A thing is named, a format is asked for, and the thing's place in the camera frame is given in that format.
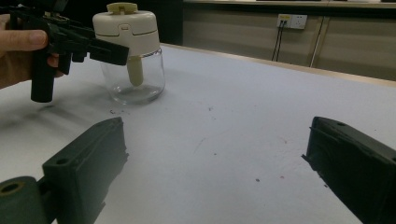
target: tabletop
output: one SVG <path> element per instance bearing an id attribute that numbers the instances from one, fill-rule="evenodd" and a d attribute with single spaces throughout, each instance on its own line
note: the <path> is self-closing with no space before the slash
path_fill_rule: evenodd
<path id="1" fill-rule="evenodd" d="M 97 224 L 360 223 L 302 158 L 309 127 L 336 119 L 396 148 L 396 85 L 162 48 L 165 90 L 146 105 L 112 101 L 90 59 L 56 78 L 51 103 L 30 101 L 29 81 L 0 90 L 0 181 L 40 178 L 93 124 L 122 117 L 130 156 Z"/>

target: jar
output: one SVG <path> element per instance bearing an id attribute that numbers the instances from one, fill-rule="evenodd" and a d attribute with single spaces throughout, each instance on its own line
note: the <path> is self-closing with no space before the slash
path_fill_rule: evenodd
<path id="1" fill-rule="evenodd" d="M 126 65 L 101 63 L 110 96 L 124 105 L 158 98 L 165 78 L 155 15 L 136 4 L 113 3 L 92 21 L 96 38 L 129 48 Z"/>

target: power outlet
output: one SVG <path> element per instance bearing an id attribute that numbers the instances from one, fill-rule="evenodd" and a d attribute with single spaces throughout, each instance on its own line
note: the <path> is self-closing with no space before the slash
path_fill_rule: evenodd
<path id="1" fill-rule="evenodd" d="M 303 30 L 305 28 L 306 18 L 307 18 L 306 15 L 292 15 L 290 28 Z"/>
<path id="2" fill-rule="evenodd" d="M 277 16 L 276 27 L 280 27 L 283 21 L 284 28 L 303 30 L 305 28 L 306 19 L 306 15 L 279 14 Z"/>

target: screw hole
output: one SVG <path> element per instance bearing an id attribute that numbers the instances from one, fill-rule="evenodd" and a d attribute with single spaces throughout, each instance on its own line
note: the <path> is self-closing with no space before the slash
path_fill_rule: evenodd
<path id="1" fill-rule="evenodd" d="M 1 189 L 2 193 L 10 193 L 11 191 L 17 189 L 20 185 L 18 184 L 10 184 L 6 186 L 5 188 Z"/>
<path id="2" fill-rule="evenodd" d="M 60 159 L 60 160 L 56 161 L 56 164 L 63 165 L 65 163 L 67 163 L 68 161 L 69 161 L 68 159 Z"/>

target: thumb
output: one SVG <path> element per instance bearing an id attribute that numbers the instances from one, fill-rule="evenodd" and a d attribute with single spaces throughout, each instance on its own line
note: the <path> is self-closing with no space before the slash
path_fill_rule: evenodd
<path id="1" fill-rule="evenodd" d="M 47 43 L 47 34 L 42 30 L 0 31 L 0 51 L 43 49 Z"/>

